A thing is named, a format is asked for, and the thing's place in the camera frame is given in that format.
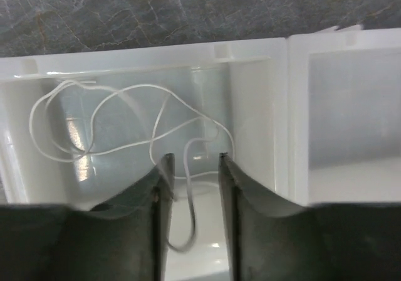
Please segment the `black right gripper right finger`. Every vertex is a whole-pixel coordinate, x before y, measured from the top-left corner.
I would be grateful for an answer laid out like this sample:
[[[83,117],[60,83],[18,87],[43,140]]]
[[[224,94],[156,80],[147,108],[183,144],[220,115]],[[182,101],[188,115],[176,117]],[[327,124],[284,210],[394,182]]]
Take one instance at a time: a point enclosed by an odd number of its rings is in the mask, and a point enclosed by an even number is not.
[[[399,203],[301,206],[219,158],[233,280],[399,280]]]

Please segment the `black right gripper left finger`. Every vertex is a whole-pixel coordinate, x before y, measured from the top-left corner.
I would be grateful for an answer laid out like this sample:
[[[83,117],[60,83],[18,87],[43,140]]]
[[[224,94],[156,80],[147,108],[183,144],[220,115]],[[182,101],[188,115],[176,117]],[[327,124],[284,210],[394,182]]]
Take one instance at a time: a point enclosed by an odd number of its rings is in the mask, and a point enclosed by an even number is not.
[[[162,280],[175,159],[88,211],[1,206],[2,280]]]

